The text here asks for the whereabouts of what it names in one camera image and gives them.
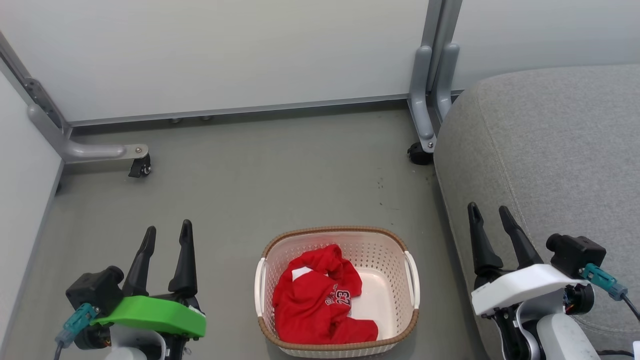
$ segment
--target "laundry basket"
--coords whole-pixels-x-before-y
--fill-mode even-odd
[[[374,320],[378,339],[345,345],[286,343],[275,330],[273,289],[291,260],[330,244],[340,246],[362,279],[362,295],[352,299],[351,317]],[[264,249],[254,286],[262,333],[293,356],[336,359],[379,354],[404,340],[418,321],[420,281],[413,257],[394,233],[375,227],[315,227],[282,234]]]

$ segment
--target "teal cable connector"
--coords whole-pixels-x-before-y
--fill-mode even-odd
[[[615,301],[621,301],[628,293],[626,286],[618,284],[618,280],[615,277],[594,264],[587,264],[580,275],[591,284],[606,291]]]
[[[62,330],[56,336],[56,343],[62,343],[62,348],[68,348],[76,336],[89,324],[100,312],[99,309],[95,309],[91,304],[85,302],[75,311],[71,317],[65,322]]]

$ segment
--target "black cable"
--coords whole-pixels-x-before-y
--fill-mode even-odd
[[[633,354],[631,354],[631,352],[624,351],[624,350],[598,350],[596,352],[600,356],[605,356],[605,355],[626,355],[630,357],[634,356]]]
[[[627,294],[620,295],[620,298],[624,300],[627,303],[627,305],[629,305],[629,309],[631,309],[631,311],[634,313],[638,321],[640,321],[640,312],[638,312],[638,309],[636,309],[633,303],[631,303],[631,300],[629,300],[629,298],[627,297]]]
[[[65,346],[65,344],[62,341],[59,341],[58,348],[56,349],[56,354],[53,355],[53,360],[60,360],[60,353],[62,352],[63,346]]]

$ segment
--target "gray sofa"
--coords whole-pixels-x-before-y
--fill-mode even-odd
[[[602,268],[640,305],[640,65],[516,72],[465,90],[438,136],[435,166],[467,289],[474,275],[467,204],[475,201],[505,268],[517,262],[500,222],[507,205],[542,258],[553,233],[607,249]],[[597,350],[632,350],[640,324],[624,302],[596,290],[576,316]],[[477,317],[491,359],[492,321]]]

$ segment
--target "metal bar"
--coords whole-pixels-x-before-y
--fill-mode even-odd
[[[29,120],[51,144],[66,164],[100,160],[140,159],[149,153],[145,144],[133,145],[85,145],[69,140],[37,104],[27,108]]]
[[[379,101],[389,101],[389,100],[402,100],[402,99],[407,99],[408,97],[409,97],[409,94],[397,94],[397,95],[384,95],[384,96],[372,96],[372,97],[357,97],[353,99],[297,102],[293,104],[281,104],[281,105],[250,106],[246,108],[185,111],[181,113],[137,115],[137,116],[131,116],[131,117],[111,117],[106,119],[72,121],[72,122],[69,122],[69,126],[79,127],[79,126],[90,126],[90,125],[119,124],[123,122],[136,122],[136,121],[146,121],[146,120],[179,119],[182,117],[201,117],[201,116],[203,117],[203,116],[214,116],[214,115],[229,115],[229,114],[237,114],[237,113],[255,113],[259,111],[317,108],[321,106],[334,106],[334,105],[360,104],[360,103],[367,103],[367,102],[379,102]]]
[[[426,85],[429,75],[429,63],[431,62],[430,46],[422,46],[415,52],[413,73],[410,86],[409,110],[415,124],[415,129],[420,138],[422,149],[433,152],[435,145],[435,132],[427,110]]]
[[[0,61],[0,73],[6,77],[11,86],[15,89],[15,91],[20,95],[24,103],[29,105],[35,104],[31,96],[27,93],[27,90],[24,89],[18,78],[14,76],[13,71],[9,68],[5,62]]]
[[[20,58],[18,58],[18,55],[15,53],[2,32],[0,32],[0,58],[2,58],[7,67],[11,70],[13,77],[20,81],[20,86],[27,90],[27,94],[30,96],[31,100],[42,107],[51,121],[56,124],[58,129],[61,129],[63,133],[67,134],[69,126],[64,116],[53,103],[53,100],[51,100],[51,97],[44,90],[44,87],[40,82],[31,77],[31,74],[22,61],[20,61]]]
[[[433,89],[442,49],[450,44],[453,39],[453,33],[456,29],[461,7],[462,0],[443,0],[442,11],[438,20],[438,28],[433,41],[433,59],[431,60],[431,66],[429,68],[427,91]]]
[[[442,49],[442,55],[440,57],[442,63],[438,67],[434,84],[435,108],[440,123],[444,121],[449,109],[451,109],[451,83],[453,82],[453,73],[456,70],[458,53],[460,53],[460,46],[458,44],[448,44]]]
[[[27,68],[24,66],[22,61],[20,61],[20,58],[18,58],[18,55],[11,48],[9,41],[7,41],[7,39],[4,37],[2,31],[0,31],[0,56],[2,56],[2,59],[7,64],[9,69],[11,69],[13,75],[24,86],[24,78],[28,78],[31,75],[29,74],[29,71],[27,71]]]
[[[438,30],[438,18],[440,18],[440,9],[443,0],[429,0],[427,6],[427,16],[424,20],[424,30],[422,31],[422,43],[420,46],[429,46],[433,48],[433,42],[436,38]]]

